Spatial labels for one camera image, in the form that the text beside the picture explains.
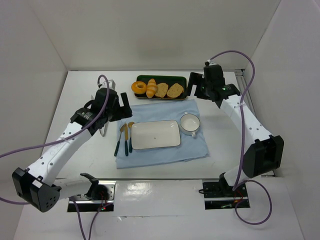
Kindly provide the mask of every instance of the bread slice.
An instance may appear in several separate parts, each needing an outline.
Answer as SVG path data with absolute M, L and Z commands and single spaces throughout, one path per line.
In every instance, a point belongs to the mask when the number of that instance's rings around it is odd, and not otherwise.
M 164 98 L 168 92 L 169 85 L 163 82 L 163 83 L 159 83 L 157 87 L 158 89 L 155 93 L 155 96 L 158 98 Z
M 168 92 L 166 93 L 166 95 L 168 96 L 168 98 L 171 99 L 176 99 L 177 97 L 179 97 L 182 93 L 184 92 L 184 87 L 181 86 L 178 83 L 175 83 L 172 85 L 172 87 L 170 87 L 170 89 L 168 90 Z

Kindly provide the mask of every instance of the utensil handle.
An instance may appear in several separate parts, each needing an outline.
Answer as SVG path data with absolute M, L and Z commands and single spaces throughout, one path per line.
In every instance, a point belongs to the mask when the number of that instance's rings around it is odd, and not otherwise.
M 120 141 L 117 142 L 116 147 L 115 147 L 115 151 L 114 151 L 114 156 L 115 156 L 115 157 L 116 157 L 117 154 L 118 154 L 119 145 L 120 145 Z
M 132 142 L 131 142 L 131 137 L 129 141 L 129 153 L 132 153 Z
M 128 156 L 129 153 L 128 153 L 128 143 L 127 143 L 127 141 L 124 142 L 124 150 L 125 150 L 125 155 Z

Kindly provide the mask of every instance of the plate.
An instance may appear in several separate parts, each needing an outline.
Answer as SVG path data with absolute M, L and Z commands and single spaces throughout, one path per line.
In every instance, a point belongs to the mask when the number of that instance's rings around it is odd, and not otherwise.
M 139 75 L 136 80 L 148 84 L 150 79 L 154 79 L 156 84 L 165 83 L 168 84 L 168 89 L 173 84 L 180 84 L 183 87 L 183 93 L 177 98 L 168 98 L 153 96 L 148 98 L 146 94 L 134 94 L 138 99 L 156 99 L 156 100 L 185 100 L 187 98 L 187 79 L 183 76 L 162 76 L 162 75 Z
M 176 147 L 181 143 L 177 121 L 149 121 L 132 125 L 132 148 L 134 150 Z

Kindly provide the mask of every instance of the cup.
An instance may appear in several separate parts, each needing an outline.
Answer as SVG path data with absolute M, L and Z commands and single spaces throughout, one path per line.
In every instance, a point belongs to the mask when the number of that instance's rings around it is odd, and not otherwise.
M 200 128 L 200 120 L 196 115 L 185 112 L 180 118 L 180 130 L 186 135 L 196 138 L 196 133 Z

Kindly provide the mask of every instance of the towel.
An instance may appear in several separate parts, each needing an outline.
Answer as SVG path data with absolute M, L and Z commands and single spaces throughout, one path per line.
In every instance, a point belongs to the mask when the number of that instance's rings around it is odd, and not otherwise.
M 124 123 L 128 124 L 129 122 L 143 123 L 176 120 L 179 124 L 180 118 L 185 112 L 194 114 L 199 118 L 199 110 L 195 100 L 133 105 L 131 106 L 131 109 L 132 117 L 117 122 L 118 131 L 120 131 L 120 128 Z M 179 146 L 142 150 L 133 149 L 132 153 L 129 153 L 129 156 L 125 155 L 123 135 L 124 134 L 122 134 L 119 151 L 115 160 L 117 169 L 187 162 L 209 155 L 208 146 L 201 127 L 196 133 L 196 138 L 180 132 L 181 144 Z

